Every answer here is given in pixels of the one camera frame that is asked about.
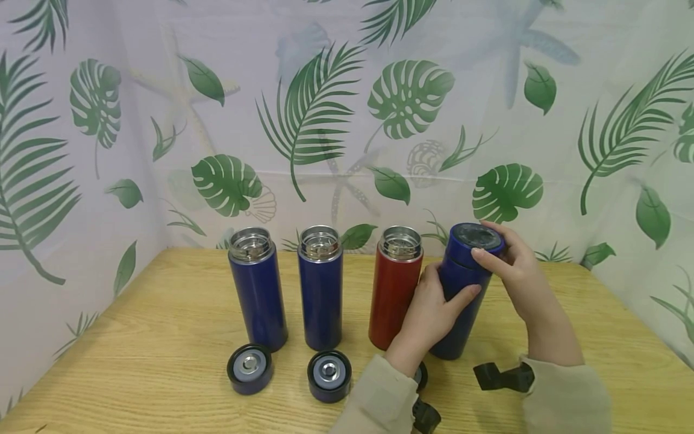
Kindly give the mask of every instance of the sleeve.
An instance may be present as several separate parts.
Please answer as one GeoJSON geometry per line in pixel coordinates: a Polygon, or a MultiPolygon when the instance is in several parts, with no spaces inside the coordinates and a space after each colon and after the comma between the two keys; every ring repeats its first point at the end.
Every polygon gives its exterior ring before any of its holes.
{"type": "Polygon", "coordinates": [[[347,398],[330,434],[408,434],[417,383],[374,356],[347,398]]]}
{"type": "Polygon", "coordinates": [[[535,375],[523,401],[528,434],[610,434],[611,402],[595,370],[520,359],[535,375]]]}

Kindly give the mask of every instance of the wooden table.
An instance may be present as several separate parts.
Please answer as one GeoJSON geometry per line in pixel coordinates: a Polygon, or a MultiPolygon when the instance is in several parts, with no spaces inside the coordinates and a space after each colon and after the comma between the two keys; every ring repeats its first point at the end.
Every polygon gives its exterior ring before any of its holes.
{"type": "MultiPolygon", "coordinates": [[[[225,252],[163,251],[15,409],[0,433],[324,433],[344,403],[307,388],[313,352],[303,339],[296,257],[280,253],[289,341],[275,375],[251,397],[235,394],[225,367],[247,343],[225,252]]],[[[691,433],[694,373],[578,265],[545,271],[571,316],[588,363],[613,398],[615,433],[691,433]]],[[[373,256],[346,256],[344,338],[355,378],[377,351],[367,338],[373,256]]],[[[523,433],[522,396],[482,392],[472,368],[517,365],[523,323],[493,279],[460,360],[428,357],[425,401],[443,417],[437,433],[523,433]]]]}

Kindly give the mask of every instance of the curtain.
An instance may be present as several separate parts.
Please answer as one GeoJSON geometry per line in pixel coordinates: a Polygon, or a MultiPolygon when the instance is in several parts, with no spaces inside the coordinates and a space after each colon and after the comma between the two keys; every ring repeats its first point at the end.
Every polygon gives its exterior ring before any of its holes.
{"type": "Polygon", "coordinates": [[[0,0],[0,404],[159,251],[247,226],[440,256],[501,222],[691,365],[692,7],[0,0]]]}

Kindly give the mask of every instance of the thermos bottle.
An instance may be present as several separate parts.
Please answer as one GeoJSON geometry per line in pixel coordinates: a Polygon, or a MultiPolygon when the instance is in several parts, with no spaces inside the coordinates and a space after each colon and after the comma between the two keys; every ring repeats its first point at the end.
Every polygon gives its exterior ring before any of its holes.
{"type": "Polygon", "coordinates": [[[229,264],[248,340],[275,352],[287,341],[277,249],[264,228],[245,228],[229,239],[229,264]]]}
{"type": "Polygon", "coordinates": [[[421,237],[404,226],[392,226],[381,235],[373,273],[369,339],[386,350],[400,332],[414,289],[419,282],[423,250],[421,237]]]}
{"type": "Polygon", "coordinates": [[[499,256],[506,244],[501,235],[481,224],[459,223],[450,229],[448,245],[439,268],[439,278],[446,301],[451,300],[467,285],[477,283],[482,286],[482,290],[472,303],[463,309],[451,331],[431,348],[431,354],[444,360],[454,360],[463,354],[463,348],[491,279],[491,272],[473,259],[473,247],[499,256]]]}
{"type": "Polygon", "coordinates": [[[299,235],[304,336],[316,351],[342,339],[342,244],[330,226],[311,226],[299,235]]]}

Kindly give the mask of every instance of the red thermos bottle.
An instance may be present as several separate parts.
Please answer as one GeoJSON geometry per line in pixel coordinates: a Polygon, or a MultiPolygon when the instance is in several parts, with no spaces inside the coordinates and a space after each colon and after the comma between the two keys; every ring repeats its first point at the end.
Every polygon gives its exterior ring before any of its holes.
{"type": "Polygon", "coordinates": [[[376,249],[369,339],[386,350],[400,332],[422,268],[419,234],[405,226],[383,231],[376,249]]]}

